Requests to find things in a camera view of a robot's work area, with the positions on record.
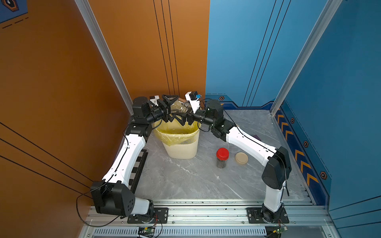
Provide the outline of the glass jar with tea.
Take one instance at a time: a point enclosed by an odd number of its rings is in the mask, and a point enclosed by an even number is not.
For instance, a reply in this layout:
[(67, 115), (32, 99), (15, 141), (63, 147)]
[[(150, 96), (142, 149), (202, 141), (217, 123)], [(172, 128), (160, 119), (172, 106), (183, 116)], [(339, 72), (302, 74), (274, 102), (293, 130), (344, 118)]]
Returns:
[(176, 102), (174, 102), (171, 105), (171, 115), (172, 116), (180, 116), (182, 114), (189, 114), (192, 113), (192, 107), (190, 105), (190, 102), (185, 99), (177, 99)]

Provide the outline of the beige jar lid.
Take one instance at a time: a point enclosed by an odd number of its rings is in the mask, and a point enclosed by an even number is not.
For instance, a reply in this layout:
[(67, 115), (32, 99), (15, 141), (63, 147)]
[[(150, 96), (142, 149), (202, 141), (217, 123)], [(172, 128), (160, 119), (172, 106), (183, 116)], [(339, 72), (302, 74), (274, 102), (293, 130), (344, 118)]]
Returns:
[(249, 157), (246, 153), (244, 152), (238, 152), (236, 155), (235, 155), (235, 161), (240, 164), (240, 165), (245, 165), (248, 163), (249, 161)]

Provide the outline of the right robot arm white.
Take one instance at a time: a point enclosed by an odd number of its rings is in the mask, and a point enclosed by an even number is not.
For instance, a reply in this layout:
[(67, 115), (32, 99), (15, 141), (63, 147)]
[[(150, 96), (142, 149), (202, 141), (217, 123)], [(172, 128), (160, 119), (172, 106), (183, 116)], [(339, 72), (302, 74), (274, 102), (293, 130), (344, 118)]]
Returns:
[(228, 114), (217, 100), (208, 100), (204, 109), (200, 107), (197, 96), (186, 96), (186, 100), (192, 108), (187, 119), (189, 123), (207, 125), (215, 137), (241, 148), (264, 166), (262, 180), (266, 185), (266, 195), (261, 209), (262, 218), (266, 223), (284, 218), (283, 194), (288, 192), (287, 180), (292, 171), (288, 150), (267, 145), (244, 132), (231, 117), (224, 117)]

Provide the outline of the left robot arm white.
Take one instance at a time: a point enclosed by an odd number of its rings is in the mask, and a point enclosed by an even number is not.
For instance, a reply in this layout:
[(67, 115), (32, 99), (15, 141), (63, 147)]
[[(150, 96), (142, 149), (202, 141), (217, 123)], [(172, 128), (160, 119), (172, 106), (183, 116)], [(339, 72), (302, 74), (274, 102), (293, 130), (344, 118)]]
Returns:
[(133, 115), (123, 132), (122, 148), (106, 175), (101, 181), (95, 181), (90, 189), (97, 213), (121, 218), (136, 215), (146, 223), (153, 219), (153, 202), (135, 196), (129, 189), (130, 177), (153, 130), (153, 123), (167, 121), (171, 106), (178, 98), (177, 95), (163, 95), (155, 103), (146, 97), (133, 100)]

